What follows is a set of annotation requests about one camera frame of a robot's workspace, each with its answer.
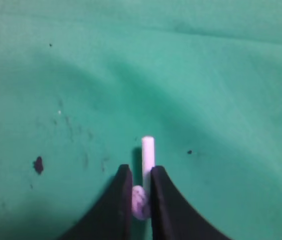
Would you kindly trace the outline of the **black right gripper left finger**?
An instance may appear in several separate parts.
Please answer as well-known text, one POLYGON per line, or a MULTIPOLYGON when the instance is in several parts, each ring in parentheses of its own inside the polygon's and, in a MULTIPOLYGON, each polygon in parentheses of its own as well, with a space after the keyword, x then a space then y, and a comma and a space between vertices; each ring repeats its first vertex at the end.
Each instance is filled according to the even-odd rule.
POLYGON ((94 206, 60 240, 129 240, 132 223, 132 172, 119 166, 94 206))

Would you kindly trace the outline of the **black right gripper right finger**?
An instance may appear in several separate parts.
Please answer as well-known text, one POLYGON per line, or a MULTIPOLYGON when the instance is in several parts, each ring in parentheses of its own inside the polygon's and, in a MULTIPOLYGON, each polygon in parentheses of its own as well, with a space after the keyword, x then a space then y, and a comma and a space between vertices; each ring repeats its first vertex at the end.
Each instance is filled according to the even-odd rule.
POLYGON ((151 225, 154 240, 227 240, 181 195, 163 166, 151 170, 151 225))

